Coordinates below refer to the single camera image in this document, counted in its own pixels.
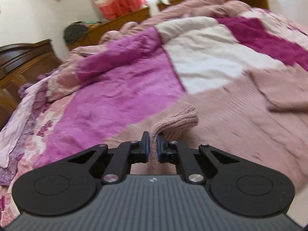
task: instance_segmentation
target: wooden headboard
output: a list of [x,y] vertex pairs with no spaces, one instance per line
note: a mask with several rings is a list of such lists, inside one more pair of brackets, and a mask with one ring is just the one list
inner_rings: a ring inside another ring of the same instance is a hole
[[35,83],[38,75],[61,64],[50,42],[48,39],[0,47],[0,130],[21,101],[18,89],[26,83]]

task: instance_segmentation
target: wooden dresser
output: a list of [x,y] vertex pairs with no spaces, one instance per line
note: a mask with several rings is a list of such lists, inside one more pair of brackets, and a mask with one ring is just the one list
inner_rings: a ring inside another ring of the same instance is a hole
[[[160,11],[167,8],[168,6],[181,3],[184,0],[169,0],[169,1],[170,1],[170,5],[165,5],[163,3],[158,4],[158,8],[160,9]],[[79,46],[97,45],[104,33],[110,30],[120,30],[122,26],[127,22],[135,21],[135,22],[141,23],[142,21],[148,18],[150,18],[150,11],[149,11],[149,8],[146,7],[139,11],[130,13],[129,15],[125,15],[115,20],[101,24],[100,26],[90,30],[87,33],[87,35],[78,39],[73,44],[68,44],[67,47],[69,50],[72,50]]]
[[60,64],[50,40],[0,47],[0,129],[21,101],[18,89],[26,83],[35,83],[38,75]]

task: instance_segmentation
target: circular black plate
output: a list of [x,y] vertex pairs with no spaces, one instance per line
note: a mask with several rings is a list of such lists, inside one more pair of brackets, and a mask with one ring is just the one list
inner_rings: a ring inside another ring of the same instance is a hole
[[81,164],[53,163],[22,175],[12,196],[22,212],[38,216],[68,214],[87,204],[96,180]]
[[222,168],[212,180],[210,191],[227,210],[255,218],[286,211],[295,194],[285,175],[257,164],[243,167],[238,163]]

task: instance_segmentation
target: logo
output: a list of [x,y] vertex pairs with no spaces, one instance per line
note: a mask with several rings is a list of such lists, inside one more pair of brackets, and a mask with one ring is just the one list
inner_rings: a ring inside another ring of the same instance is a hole
[[158,181],[158,179],[155,178],[155,177],[153,177],[153,178],[151,178],[149,181],[150,181],[150,182],[156,182],[156,181]]

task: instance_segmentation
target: magenta fabric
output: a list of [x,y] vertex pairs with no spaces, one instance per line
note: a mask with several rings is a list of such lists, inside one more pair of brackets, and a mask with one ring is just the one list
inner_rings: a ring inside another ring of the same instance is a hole
[[184,93],[155,28],[123,38],[79,62],[83,85],[34,167],[60,160],[165,109]]
[[218,22],[227,26],[241,44],[285,65],[298,63],[308,71],[308,51],[297,43],[269,34],[258,18],[220,18]]

